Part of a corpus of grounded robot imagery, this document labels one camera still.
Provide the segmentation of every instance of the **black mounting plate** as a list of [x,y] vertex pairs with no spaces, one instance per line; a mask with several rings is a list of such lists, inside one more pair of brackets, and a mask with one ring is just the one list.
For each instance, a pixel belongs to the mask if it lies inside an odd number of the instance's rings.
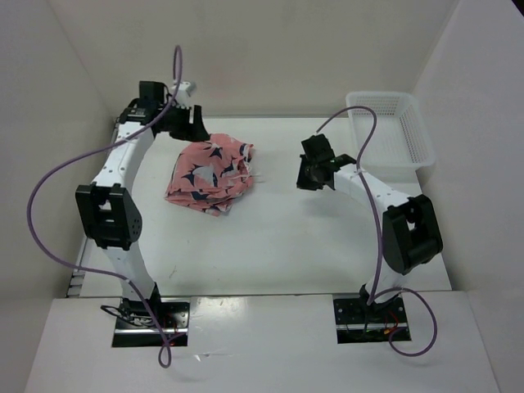
[[[173,339],[172,346],[187,346],[187,335],[189,327],[189,299],[163,298],[159,315],[163,318],[159,321],[168,334],[168,337],[175,334],[174,325],[177,332],[185,332]],[[129,348],[142,346],[161,346],[162,339],[158,330],[150,327],[136,327],[122,320],[117,319],[115,333],[113,335],[113,348]]]
[[361,304],[356,296],[334,297],[338,344],[388,341],[389,333],[386,330],[391,330],[395,325],[394,317],[398,320],[398,328],[402,329],[393,336],[393,341],[411,341],[404,302],[400,296],[373,315],[366,315]]

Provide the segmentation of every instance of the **dark blue star pattern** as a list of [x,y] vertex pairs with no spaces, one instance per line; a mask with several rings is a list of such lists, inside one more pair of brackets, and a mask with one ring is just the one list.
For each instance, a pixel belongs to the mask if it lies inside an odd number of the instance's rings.
[[193,172],[195,171],[195,169],[201,168],[201,165],[194,165],[194,166],[195,168],[191,169],[188,174],[185,174],[183,176],[183,178],[186,178],[187,180],[189,180],[189,183],[191,183],[193,187],[195,186],[195,175],[193,174]]
[[222,173],[220,174],[220,177],[224,176],[227,172],[233,172],[235,169],[234,165],[233,165],[233,160],[231,160],[231,164],[229,164],[229,166],[226,166],[224,168],[224,170],[222,171]]
[[217,156],[222,160],[222,153],[220,152],[222,150],[222,147],[216,147],[213,149],[213,152],[210,154],[210,157]]
[[210,194],[200,194],[197,191],[191,191],[191,196],[195,201],[204,201]]

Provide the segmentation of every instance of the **white table surface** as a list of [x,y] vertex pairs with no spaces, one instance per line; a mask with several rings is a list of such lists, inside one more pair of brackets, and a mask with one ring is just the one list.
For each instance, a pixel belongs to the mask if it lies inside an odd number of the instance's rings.
[[[466,294],[423,295],[439,336],[412,359],[385,342],[338,345],[329,295],[195,297],[188,346],[168,369],[158,348],[111,348],[115,320],[99,306],[117,299],[55,300],[26,393],[497,392]],[[413,341],[397,345],[420,350],[430,317],[414,296],[404,304]]]
[[[218,218],[164,200],[178,154],[186,142],[157,137],[133,187],[143,218],[139,240],[147,270],[162,296],[225,296],[355,292],[373,275],[376,237],[370,211],[328,188],[296,188],[300,142],[324,119],[207,119],[210,133],[255,145],[254,188]],[[347,118],[325,128],[336,154],[356,156]],[[412,195],[421,189],[414,172],[391,186]],[[111,269],[89,242],[82,264]],[[450,290],[438,255],[416,268],[407,286]],[[120,296],[114,278],[86,274],[81,296]]]

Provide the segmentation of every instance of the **black bracket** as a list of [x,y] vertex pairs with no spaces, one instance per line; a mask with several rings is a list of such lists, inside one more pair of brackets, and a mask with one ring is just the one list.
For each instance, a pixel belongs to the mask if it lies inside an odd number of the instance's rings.
[[356,164],[347,154],[335,156],[325,135],[314,135],[302,141],[300,169],[296,186],[303,190],[321,190],[324,185],[335,189],[333,174],[344,165]]
[[[127,121],[138,122],[145,125],[151,122],[164,110],[165,86],[159,82],[140,81],[139,98],[135,98],[125,108],[119,117],[121,124]],[[202,107],[193,107],[193,122],[191,123],[191,108],[175,105],[170,107],[158,123],[151,127],[153,135],[168,132],[170,137],[181,141],[203,142],[209,141],[210,135],[202,121]]]
[[388,341],[390,332],[397,328],[399,331],[391,338],[393,341],[411,340],[404,302],[400,296],[380,304],[380,309],[369,309],[363,303],[362,294],[360,298],[342,296],[333,299],[339,344]]
[[98,187],[95,183],[76,188],[76,204],[87,237],[97,246],[129,250],[142,232],[142,216],[126,188]]
[[397,273],[407,274],[429,262],[443,248],[431,200],[419,195],[403,205],[390,206],[382,215],[382,240],[384,258]]
[[[190,299],[169,299],[159,301],[155,311],[158,322],[162,326],[164,333],[168,336],[173,347],[187,346],[189,334],[190,318]],[[125,300],[120,304],[126,314],[142,316],[147,321],[148,314],[130,312],[129,305]],[[143,346],[162,346],[163,342],[160,335],[152,323],[150,326],[136,326],[126,322],[124,318],[118,318],[115,324],[115,334],[113,336],[113,348],[129,348]]]

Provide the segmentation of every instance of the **pink cloth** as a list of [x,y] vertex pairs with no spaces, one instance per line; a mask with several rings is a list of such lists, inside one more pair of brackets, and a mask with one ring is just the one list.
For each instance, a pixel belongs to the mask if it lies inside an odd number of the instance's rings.
[[165,199],[214,216],[228,211],[233,199],[253,185],[252,147],[225,133],[190,144],[178,156]]

